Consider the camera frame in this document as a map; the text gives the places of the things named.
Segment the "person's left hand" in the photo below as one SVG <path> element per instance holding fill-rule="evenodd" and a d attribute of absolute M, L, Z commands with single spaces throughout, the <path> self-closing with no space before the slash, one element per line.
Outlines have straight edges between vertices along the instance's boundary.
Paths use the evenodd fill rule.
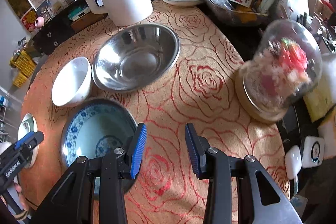
<path fill-rule="evenodd" d="M 15 205 L 8 205 L 7 202 L 9 199 L 3 195 L 1 195 L 1 200 L 13 215 L 17 215 L 23 211 L 29 211 L 29 205 L 23 195 L 22 187 L 17 182 L 13 182 L 7 188 L 7 191 L 9 192 L 11 198 L 15 201 Z"/>

